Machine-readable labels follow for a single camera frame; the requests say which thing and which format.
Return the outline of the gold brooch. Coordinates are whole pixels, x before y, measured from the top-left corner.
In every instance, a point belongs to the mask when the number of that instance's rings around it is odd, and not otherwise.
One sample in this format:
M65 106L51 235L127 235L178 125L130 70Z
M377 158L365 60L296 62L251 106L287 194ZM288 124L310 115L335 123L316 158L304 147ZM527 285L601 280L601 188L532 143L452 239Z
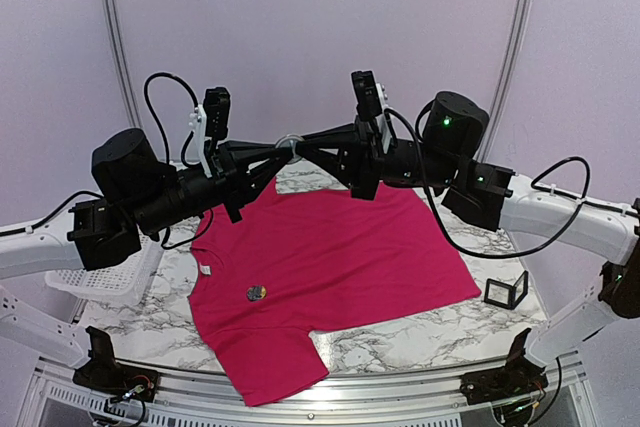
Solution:
M297 152L297 146L299 143L303 142L304 138L297 134L287 134L281 137L276 143L275 147L277 149L286 149L291 153L291 158L288 161L289 165L295 164L299 162L302 157Z

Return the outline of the magenta t-shirt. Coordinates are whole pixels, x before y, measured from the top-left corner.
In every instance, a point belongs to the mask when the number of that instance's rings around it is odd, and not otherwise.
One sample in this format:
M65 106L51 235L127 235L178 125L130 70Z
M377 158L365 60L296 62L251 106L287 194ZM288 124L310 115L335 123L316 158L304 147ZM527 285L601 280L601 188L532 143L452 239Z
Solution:
M247 406L295 395L326 377L311 333L361 327L446 307L480 291L410 189L371 201L346 191L280 194L269 185L239 222L208 214L192 243L200 270L189 304ZM247 290L262 285L264 299Z

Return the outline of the silver round brooch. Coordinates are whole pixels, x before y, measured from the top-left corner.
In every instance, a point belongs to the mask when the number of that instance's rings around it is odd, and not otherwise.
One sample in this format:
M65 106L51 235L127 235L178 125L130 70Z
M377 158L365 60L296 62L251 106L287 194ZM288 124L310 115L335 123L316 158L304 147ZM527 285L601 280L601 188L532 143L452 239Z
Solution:
M267 290L262 285L254 285L254 286L251 286L247 290L246 295L247 295L247 299L250 302L257 302L257 301L262 300L262 299L264 299L266 297Z

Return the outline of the black brooch box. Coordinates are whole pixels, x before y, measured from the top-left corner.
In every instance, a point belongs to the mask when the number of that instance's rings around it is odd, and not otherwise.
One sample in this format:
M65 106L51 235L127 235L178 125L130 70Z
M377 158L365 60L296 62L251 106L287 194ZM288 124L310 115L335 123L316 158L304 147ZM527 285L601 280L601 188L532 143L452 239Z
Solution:
M512 311L526 298L528 292L529 273L524 271L512 284L487 279L483 301L488 305Z

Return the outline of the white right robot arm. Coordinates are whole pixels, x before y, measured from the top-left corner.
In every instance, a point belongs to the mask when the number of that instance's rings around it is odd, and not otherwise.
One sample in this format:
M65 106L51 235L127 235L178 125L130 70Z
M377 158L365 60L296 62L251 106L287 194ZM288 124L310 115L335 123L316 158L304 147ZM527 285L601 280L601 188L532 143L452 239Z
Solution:
M361 93L354 122L301 137L302 157L372 199L380 184L421 187L463 222L562 242L604 259L598 280L546 323L518 334L505 364L465 374L469 404L506 399L546 385L546 367L607 325L639 315L639 207L590 199L510 169L477 162L488 114L461 94L442 91L398 138L380 94Z

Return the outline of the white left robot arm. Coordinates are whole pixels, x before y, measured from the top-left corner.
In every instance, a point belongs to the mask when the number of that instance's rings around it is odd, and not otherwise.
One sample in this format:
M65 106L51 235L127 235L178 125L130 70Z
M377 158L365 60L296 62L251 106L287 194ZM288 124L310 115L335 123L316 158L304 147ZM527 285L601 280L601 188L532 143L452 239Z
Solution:
M172 226L218 205L238 222L292 157L289 147L228 141L208 157L211 173L179 170L157 158L141 129L121 131L92 154L99 193L86 192L84 201L73 194L45 218L2 231L1 276L115 267L141 250L142 237L165 247ZM73 368L74 383L109 394L152 390L157 372L117 362L106 332L62 327L39 311L22 314L7 294L1 303L2 331Z

